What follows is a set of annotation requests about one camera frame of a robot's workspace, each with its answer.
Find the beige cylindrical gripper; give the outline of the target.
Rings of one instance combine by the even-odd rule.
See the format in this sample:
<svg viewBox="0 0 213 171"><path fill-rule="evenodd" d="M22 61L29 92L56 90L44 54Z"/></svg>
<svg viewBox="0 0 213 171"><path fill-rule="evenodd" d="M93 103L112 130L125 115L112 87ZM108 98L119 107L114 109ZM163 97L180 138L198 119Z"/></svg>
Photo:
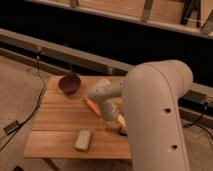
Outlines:
<svg viewBox="0 0 213 171"><path fill-rule="evenodd" d="M117 118L117 122L124 128L126 128L126 123L123 115L118 115L117 106L112 102L111 99L105 100L99 105L101 115L104 121L113 121Z"/></svg>

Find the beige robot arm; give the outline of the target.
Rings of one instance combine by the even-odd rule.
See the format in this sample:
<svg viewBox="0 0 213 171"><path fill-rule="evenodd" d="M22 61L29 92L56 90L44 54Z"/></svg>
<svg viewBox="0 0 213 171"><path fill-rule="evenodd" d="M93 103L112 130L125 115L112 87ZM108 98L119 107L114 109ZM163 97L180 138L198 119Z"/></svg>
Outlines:
<svg viewBox="0 0 213 171"><path fill-rule="evenodd" d="M178 99L192 82L185 63L165 60L137 65L123 79L87 90L106 121L117 116L111 100L122 99L134 171L190 171Z"/></svg>

